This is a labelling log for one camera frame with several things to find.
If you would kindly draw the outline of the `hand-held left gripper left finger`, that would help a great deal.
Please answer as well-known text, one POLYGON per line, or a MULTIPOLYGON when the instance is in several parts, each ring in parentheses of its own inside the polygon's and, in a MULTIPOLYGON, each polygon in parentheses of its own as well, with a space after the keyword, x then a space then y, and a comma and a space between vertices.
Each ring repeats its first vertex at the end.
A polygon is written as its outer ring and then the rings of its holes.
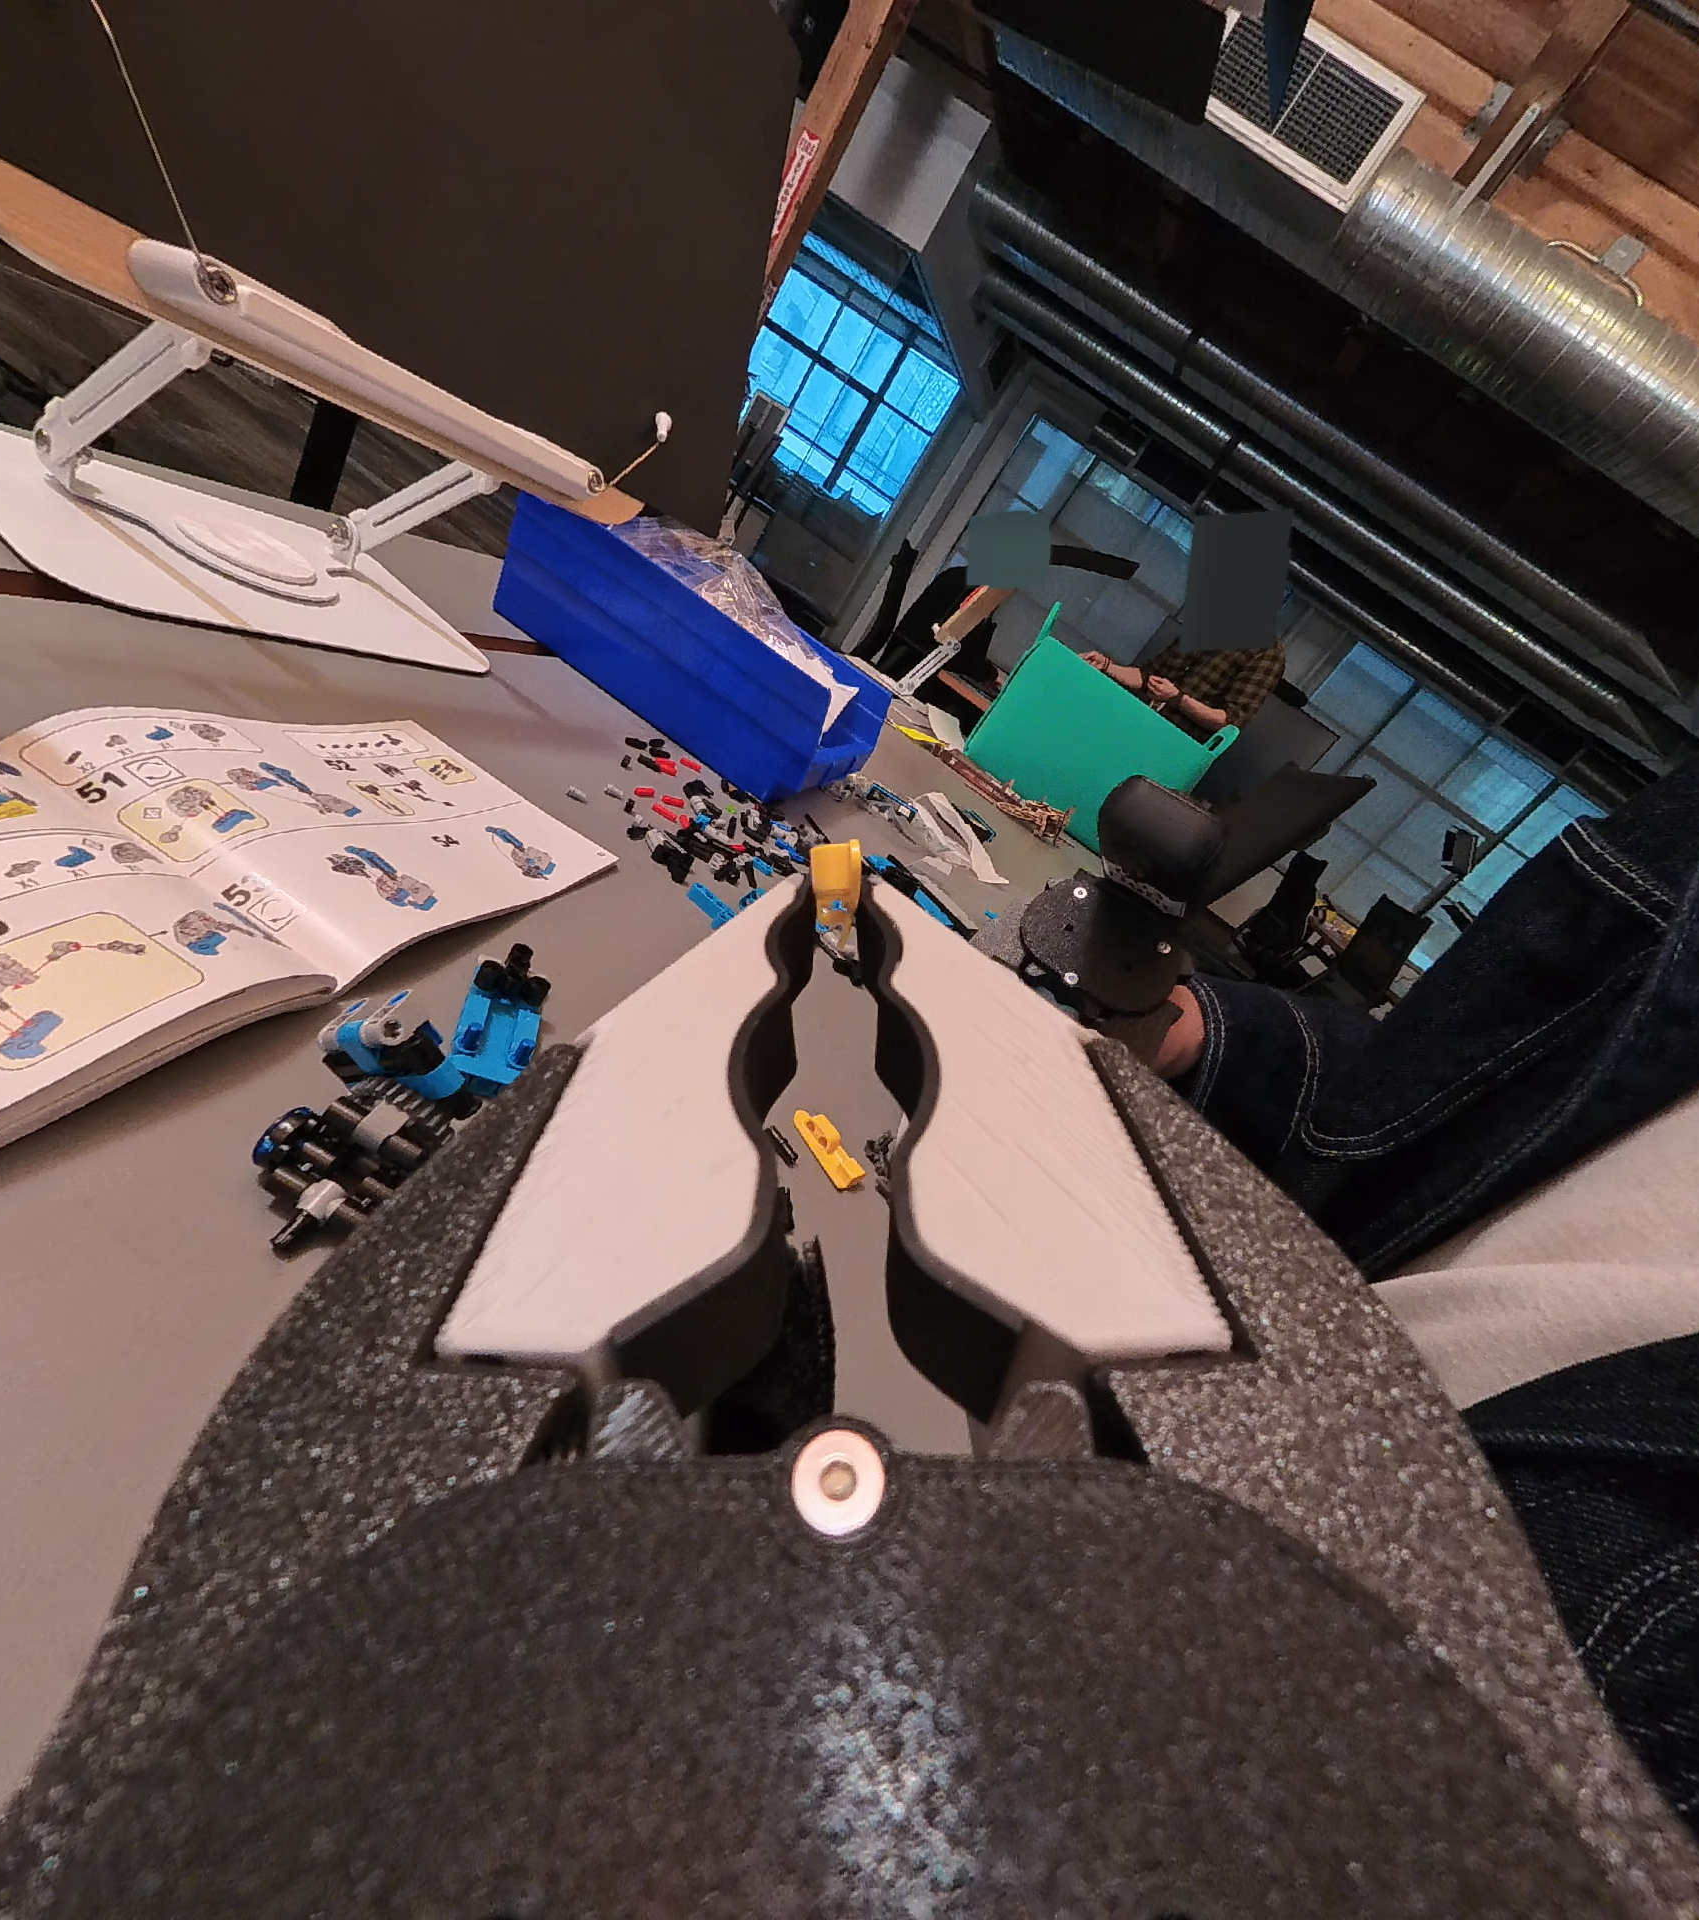
POLYGON ((595 1020, 435 1336, 706 1408, 769 1349, 787 1233, 761 1124, 794 1075, 810 883, 787 878, 595 1020))

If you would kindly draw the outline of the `person's right forearm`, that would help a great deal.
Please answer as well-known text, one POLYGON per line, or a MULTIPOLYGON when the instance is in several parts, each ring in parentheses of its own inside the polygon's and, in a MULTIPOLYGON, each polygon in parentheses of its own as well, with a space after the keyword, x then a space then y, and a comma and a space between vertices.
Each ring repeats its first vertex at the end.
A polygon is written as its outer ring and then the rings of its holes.
POLYGON ((1167 1078, 1385 1280, 1699 1089, 1699 756, 1569 822, 1385 1020, 1191 978, 1167 1078))

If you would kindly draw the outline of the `teal plastic case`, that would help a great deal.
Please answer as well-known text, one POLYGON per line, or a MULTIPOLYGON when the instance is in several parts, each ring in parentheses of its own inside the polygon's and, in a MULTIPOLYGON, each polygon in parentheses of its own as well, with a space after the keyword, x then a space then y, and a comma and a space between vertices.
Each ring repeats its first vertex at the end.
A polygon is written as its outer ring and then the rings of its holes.
POLYGON ((1101 804, 1143 774, 1191 792, 1238 730, 1195 738, 1053 637, 1055 604, 1005 687, 969 727, 965 752, 1026 801, 1069 812, 1066 834, 1101 851, 1101 804))

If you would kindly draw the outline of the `blue tracked toy assembly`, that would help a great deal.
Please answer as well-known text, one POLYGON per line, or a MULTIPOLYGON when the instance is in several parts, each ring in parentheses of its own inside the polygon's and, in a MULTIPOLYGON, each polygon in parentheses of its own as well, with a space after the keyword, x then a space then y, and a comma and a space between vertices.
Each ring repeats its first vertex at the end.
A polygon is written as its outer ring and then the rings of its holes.
POLYGON ((261 1185, 288 1201, 272 1248, 288 1255, 322 1230, 351 1230, 448 1143, 482 1104, 403 991, 358 1000, 315 1039, 340 1094, 322 1110, 286 1110, 255 1143, 261 1185))

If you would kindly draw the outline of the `pile of small building pieces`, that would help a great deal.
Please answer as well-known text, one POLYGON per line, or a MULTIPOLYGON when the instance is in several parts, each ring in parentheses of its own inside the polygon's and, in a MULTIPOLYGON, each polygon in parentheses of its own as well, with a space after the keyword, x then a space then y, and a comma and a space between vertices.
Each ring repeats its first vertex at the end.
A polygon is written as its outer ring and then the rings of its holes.
POLYGON ((931 916, 973 939, 1009 931, 1026 892, 990 840, 965 841, 980 819, 974 804, 920 747, 902 747, 915 763, 887 763, 894 751, 897 730, 887 727, 872 763, 765 798, 724 779, 710 752, 627 722, 563 781, 548 781, 548 798, 563 801, 564 822, 610 845, 624 873, 656 873, 714 924, 782 878, 816 867, 823 841, 859 841, 864 874, 893 881, 931 916))

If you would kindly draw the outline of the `open instruction booklet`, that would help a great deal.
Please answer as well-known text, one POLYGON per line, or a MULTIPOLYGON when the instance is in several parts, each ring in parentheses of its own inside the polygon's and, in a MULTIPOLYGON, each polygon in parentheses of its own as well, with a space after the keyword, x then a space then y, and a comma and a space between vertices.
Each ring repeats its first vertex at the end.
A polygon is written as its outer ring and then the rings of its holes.
POLYGON ((0 1146, 615 862, 417 722, 157 705, 3 736, 0 1146))

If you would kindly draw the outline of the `crumpled clear plastic wrappers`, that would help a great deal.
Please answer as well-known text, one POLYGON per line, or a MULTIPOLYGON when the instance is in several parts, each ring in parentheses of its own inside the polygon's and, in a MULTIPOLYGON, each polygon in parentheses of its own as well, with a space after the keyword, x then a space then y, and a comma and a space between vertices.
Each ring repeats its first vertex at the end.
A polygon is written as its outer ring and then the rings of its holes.
POLYGON ((791 623, 765 575, 733 546, 668 514, 638 514, 610 532, 798 664, 829 698, 823 727, 836 722, 854 700, 854 683, 836 682, 829 664, 834 653, 791 623))

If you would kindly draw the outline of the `blue plastic bin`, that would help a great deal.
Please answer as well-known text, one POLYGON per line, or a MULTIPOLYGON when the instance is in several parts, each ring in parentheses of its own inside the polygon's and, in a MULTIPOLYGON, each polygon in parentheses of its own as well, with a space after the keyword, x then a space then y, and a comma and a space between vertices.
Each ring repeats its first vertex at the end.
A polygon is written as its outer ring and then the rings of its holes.
POLYGON ((746 792, 782 801, 861 770, 890 690, 854 659, 829 693, 610 529, 517 495, 496 611, 746 792))

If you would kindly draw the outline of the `person's white shirt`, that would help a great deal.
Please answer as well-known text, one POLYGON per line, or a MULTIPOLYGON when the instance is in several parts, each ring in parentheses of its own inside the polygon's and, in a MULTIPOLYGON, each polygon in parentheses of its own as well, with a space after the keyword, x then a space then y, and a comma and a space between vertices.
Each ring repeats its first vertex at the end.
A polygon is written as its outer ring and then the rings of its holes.
POLYGON ((1378 1284, 1461 1408, 1699 1331, 1699 1092, 1378 1284))

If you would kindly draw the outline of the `large paned window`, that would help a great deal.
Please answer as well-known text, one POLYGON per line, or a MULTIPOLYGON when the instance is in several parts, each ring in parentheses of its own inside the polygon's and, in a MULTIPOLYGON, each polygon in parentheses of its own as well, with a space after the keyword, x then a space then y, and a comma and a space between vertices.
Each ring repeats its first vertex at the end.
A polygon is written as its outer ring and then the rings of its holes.
POLYGON ((767 306, 747 382, 787 407, 772 467, 872 517, 902 495, 959 396, 920 272, 872 272, 821 234, 767 306))

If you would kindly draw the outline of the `white folding book stand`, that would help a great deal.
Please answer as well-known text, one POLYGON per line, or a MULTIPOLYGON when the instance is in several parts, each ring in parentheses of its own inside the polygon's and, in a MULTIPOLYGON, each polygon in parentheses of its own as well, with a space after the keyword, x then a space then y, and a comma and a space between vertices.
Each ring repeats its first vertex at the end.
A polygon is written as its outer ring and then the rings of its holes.
POLYGON ((83 594, 251 637, 485 672, 485 653, 397 581, 373 549, 502 485, 606 525, 639 511, 591 459, 381 360, 330 319, 203 252, 191 233, 182 245, 147 237, 0 159, 0 237, 147 319, 46 400, 27 443, 0 427, 0 540, 83 594), (103 435, 214 352, 448 459, 322 529, 114 461, 85 477, 103 435))

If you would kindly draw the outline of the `white vent grille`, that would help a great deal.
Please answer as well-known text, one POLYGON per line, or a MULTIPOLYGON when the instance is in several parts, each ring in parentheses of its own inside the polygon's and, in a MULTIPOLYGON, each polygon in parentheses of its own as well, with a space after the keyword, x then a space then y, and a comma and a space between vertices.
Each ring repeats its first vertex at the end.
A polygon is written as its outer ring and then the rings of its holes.
POLYGON ((1416 85, 1314 21, 1286 101, 1270 108, 1263 25, 1225 7, 1206 119, 1339 213, 1364 200, 1421 104, 1416 85))

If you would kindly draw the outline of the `dark hanging ceiling panel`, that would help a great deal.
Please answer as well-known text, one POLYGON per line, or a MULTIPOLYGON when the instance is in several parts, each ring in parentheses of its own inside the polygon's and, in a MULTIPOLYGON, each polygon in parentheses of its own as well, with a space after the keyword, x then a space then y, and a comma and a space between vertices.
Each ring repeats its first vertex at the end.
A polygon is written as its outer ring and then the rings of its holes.
POLYGON ((1227 29, 1209 1, 974 1, 1013 29, 1127 94, 1200 122, 1227 29))

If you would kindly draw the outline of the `black divider panel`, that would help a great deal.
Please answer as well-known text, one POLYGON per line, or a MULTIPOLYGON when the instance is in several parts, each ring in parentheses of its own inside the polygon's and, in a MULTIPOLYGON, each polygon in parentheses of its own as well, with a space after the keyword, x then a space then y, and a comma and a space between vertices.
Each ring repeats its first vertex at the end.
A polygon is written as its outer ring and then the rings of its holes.
POLYGON ((0 159, 714 532, 798 50, 769 1, 0 1, 0 159))

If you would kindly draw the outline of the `silver ventilation duct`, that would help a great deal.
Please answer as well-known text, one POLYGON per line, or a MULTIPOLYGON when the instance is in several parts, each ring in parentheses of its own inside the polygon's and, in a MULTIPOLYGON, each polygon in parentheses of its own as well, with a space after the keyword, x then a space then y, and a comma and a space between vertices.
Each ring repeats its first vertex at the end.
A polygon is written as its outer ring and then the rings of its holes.
POLYGON ((1699 344, 1396 150, 1332 243, 1350 301, 1699 538, 1699 344))

